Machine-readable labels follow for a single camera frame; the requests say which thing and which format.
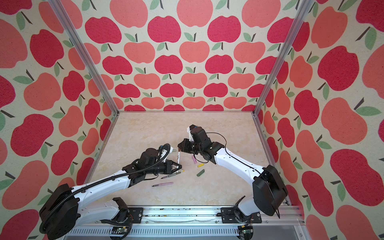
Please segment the pink pen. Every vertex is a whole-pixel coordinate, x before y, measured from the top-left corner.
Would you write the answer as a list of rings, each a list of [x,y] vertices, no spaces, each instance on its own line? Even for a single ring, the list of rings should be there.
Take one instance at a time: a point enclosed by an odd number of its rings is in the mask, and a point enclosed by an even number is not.
[[[152,185],[152,187],[162,187],[162,186],[169,186],[169,185],[173,185],[173,184],[174,184],[174,182],[167,182],[167,183]]]

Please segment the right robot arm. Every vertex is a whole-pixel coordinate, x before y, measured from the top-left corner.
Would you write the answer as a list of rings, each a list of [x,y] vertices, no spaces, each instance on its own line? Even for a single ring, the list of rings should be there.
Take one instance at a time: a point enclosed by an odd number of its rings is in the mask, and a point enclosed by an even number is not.
[[[178,148],[187,154],[200,154],[205,160],[232,171],[251,185],[253,196],[241,198],[234,206],[233,215],[239,223],[249,222],[251,216],[259,212],[268,216],[278,214],[280,205],[289,195],[275,167],[248,162],[233,155],[223,144],[211,141],[202,144],[184,139]]]

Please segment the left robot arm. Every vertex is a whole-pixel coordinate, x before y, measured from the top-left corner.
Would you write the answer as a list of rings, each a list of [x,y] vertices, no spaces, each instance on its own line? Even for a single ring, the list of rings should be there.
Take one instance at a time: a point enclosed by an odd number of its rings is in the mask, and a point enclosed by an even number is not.
[[[81,186],[60,185],[39,211],[42,223],[39,231],[49,238],[61,237],[71,230],[80,218],[80,207],[85,207],[102,197],[127,189],[145,180],[147,174],[170,175],[181,170],[182,165],[167,160],[173,148],[166,144],[158,150],[149,148],[141,157],[122,168],[121,171]]]

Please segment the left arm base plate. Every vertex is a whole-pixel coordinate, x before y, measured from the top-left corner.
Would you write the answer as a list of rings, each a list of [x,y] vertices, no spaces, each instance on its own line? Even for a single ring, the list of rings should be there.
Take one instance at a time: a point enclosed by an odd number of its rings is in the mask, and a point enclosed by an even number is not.
[[[132,223],[140,224],[142,222],[144,208],[129,207],[128,210]]]

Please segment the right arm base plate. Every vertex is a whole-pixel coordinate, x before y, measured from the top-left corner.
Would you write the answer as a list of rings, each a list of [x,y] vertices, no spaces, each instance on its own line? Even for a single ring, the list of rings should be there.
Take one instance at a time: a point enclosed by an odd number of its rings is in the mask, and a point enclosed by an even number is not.
[[[240,210],[235,207],[221,208],[220,212],[216,214],[221,217],[223,224],[261,224],[262,218],[259,212],[251,214],[250,216],[244,215]]]

